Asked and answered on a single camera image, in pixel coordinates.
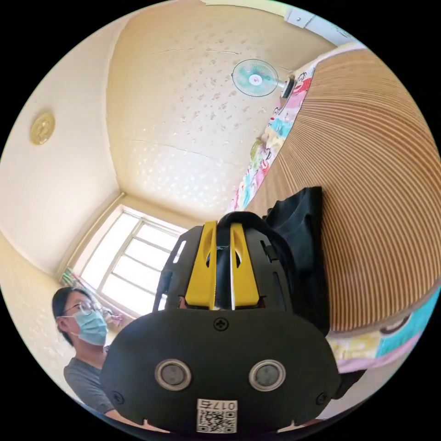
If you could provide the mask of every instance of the wall fan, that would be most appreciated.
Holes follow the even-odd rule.
[[[285,87],[274,67],[257,59],[240,62],[233,69],[231,77],[234,85],[248,96],[266,96],[277,87]]]

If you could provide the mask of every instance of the window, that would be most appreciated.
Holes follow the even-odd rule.
[[[161,271],[185,230],[122,211],[98,244],[80,277],[98,295],[135,315],[153,309]],[[163,309],[166,296],[159,308]]]

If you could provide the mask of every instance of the window frame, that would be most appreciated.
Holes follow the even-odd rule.
[[[162,221],[160,219],[156,219],[153,218],[151,216],[142,214],[140,212],[136,212],[135,210],[129,209],[128,207],[125,206],[119,206],[117,208],[117,210],[119,211],[117,217],[115,218],[115,220],[111,223],[111,225],[106,229],[106,231],[104,232],[104,234],[101,235],[97,245],[93,248],[93,251],[90,252],[89,256],[87,257],[87,259],[85,260],[84,265],[82,265],[81,271],[79,271],[79,279],[81,280],[82,283],[84,283],[85,286],[87,286],[96,296],[99,300],[103,300],[105,303],[117,308],[120,312],[124,313],[125,315],[127,315],[129,318],[138,318],[140,317],[142,314],[126,307],[125,305],[115,301],[114,299],[112,299],[111,297],[105,295],[103,293],[103,288],[104,285],[106,283],[106,281],[108,280],[110,275],[113,275],[114,277],[117,277],[119,279],[121,279],[122,281],[129,283],[130,285],[141,289],[142,291],[144,291],[146,293],[146,295],[156,295],[156,292],[152,292],[149,289],[143,288],[139,285],[137,285],[136,283],[125,279],[124,277],[121,277],[119,274],[115,274],[113,271],[115,270],[116,265],[119,262],[119,259],[122,256],[127,257],[128,259],[133,260],[134,262],[137,262],[140,265],[143,265],[146,268],[152,269],[154,271],[158,271],[157,268],[153,268],[148,264],[145,264],[144,262],[139,261],[138,259],[135,259],[131,256],[129,256],[128,254],[126,254],[126,250],[128,248],[128,246],[130,245],[131,241],[133,239],[135,240],[139,240],[140,242],[143,242],[144,244],[162,250],[168,254],[171,253],[171,249],[166,249],[164,247],[161,247],[160,245],[157,245],[155,243],[149,242],[141,237],[137,237],[137,234],[139,233],[139,231],[142,229],[142,227],[144,225],[147,225],[155,230],[157,230],[158,232],[164,232],[167,233],[171,236],[176,237],[176,240],[178,240],[179,236],[184,233],[185,231],[187,231],[185,228],[179,227],[179,226],[175,226],[172,225],[168,222]],[[88,282],[86,280],[83,279],[82,275],[85,271],[85,269],[87,268],[92,256],[95,254],[95,252],[98,250],[98,248],[100,247],[101,243],[103,242],[104,238],[107,236],[107,234],[111,231],[111,229],[115,226],[115,224],[119,221],[119,219],[121,218],[121,216],[123,215],[129,215],[132,216],[136,219],[138,219],[138,222],[135,224],[134,228],[132,229],[132,231],[130,232],[130,234],[125,238],[124,242],[122,243],[121,247],[119,248],[119,250],[117,251],[117,253],[115,254],[115,256],[113,257],[109,267],[107,268],[106,272],[104,273],[100,284],[98,285],[97,288],[93,288],[91,287]]]

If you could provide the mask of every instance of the ceiling lamp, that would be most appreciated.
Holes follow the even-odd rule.
[[[44,112],[32,124],[30,131],[31,142],[37,146],[44,144],[54,133],[55,118],[51,112]]]

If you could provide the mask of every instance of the person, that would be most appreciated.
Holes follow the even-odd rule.
[[[107,323],[102,307],[78,288],[60,288],[52,298],[52,313],[58,331],[75,349],[75,357],[64,368],[64,378],[76,396],[87,406],[107,417],[144,429],[166,432],[144,422],[143,426],[120,415],[100,385],[100,372],[106,359]]]

